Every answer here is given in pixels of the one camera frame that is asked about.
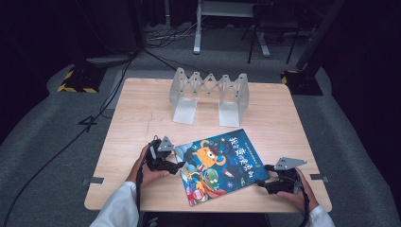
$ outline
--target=tabletop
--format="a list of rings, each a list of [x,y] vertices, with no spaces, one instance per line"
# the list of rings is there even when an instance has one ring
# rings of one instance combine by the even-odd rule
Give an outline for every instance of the tabletop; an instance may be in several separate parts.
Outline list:
[[[240,127],[229,128],[218,124],[216,93],[199,94],[193,124],[173,122],[173,106],[169,103],[171,82],[171,79],[126,79],[94,173],[94,177],[104,178],[104,183],[90,185],[86,208],[101,209],[155,135],[167,136],[178,146],[244,129],[264,165],[275,165],[280,157],[307,160],[299,168],[318,202],[326,211],[332,209],[323,181],[310,178],[310,174],[319,174],[319,169],[286,85],[250,82],[249,106]],[[168,160],[176,162],[173,154]],[[276,180],[271,174],[270,181]],[[151,183],[141,193],[142,211],[299,212],[293,204],[269,195],[265,188],[255,184],[191,207],[179,173]]]

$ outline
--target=folding white structure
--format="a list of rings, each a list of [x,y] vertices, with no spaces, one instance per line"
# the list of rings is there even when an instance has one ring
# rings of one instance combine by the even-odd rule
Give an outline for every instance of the folding white structure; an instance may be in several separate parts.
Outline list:
[[[246,74],[240,74],[235,81],[228,75],[220,80],[209,74],[205,79],[199,72],[189,78],[182,68],[178,68],[170,88],[170,102],[173,104],[173,121],[192,124],[198,105],[198,93],[205,91],[211,94],[219,91],[219,124],[224,127],[239,127],[242,114],[249,104],[250,92]]]

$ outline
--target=person's arm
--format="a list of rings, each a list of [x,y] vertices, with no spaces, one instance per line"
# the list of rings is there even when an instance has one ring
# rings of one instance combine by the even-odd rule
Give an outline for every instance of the person's arm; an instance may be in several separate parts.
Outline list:
[[[124,182],[104,203],[93,226],[136,226],[139,214],[135,204],[136,185]]]
[[[142,149],[141,155],[133,165],[130,175],[126,181],[118,187],[113,194],[106,200],[100,213],[97,215],[94,226],[136,226],[139,220],[138,209],[136,207],[136,175],[139,166],[146,154],[148,146]],[[149,183],[169,175],[168,171],[152,172],[147,164],[142,169],[144,179],[141,188]]]
[[[296,168],[298,174],[301,177],[302,184],[304,186],[305,192],[307,196],[309,197],[309,222],[307,223],[306,226],[309,227],[319,227],[319,226],[324,226],[324,227],[334,227],[334,222],[328,215],[328,213],[324,210],[322,206],[319,205],[318,201],[316,200],[315,194],[313,194],[312,188],[310,187],[309,183],[305,179],[305,176],[303,172]],[[304,208],[304,195],[301,192],[301,190],[298,192],[298,194],[292,194],[288,192],[277,192],[277,196],[287,200],[291,201],[294,203],[296,207],[301,209],[303,212],[305,211]]]

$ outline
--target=picture book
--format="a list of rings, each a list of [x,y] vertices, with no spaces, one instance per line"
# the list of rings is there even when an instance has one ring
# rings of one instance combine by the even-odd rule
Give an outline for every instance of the picture book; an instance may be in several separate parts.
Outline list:
[[[177,146],[175,154],[185,162],[180,172],[191,206],[270,177],[244,130]]]

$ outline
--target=white sleeve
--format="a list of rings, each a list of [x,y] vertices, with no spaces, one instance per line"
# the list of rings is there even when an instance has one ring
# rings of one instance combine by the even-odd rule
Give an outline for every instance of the white sleeve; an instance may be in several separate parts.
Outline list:
[[[104,203],[91,226],[137,226],[136,185],[124,182]]]
[[[309,222],[306,226],[309,227],[335,227],[333,220],[324,210],[324,208],[318,205],[309,213]]]

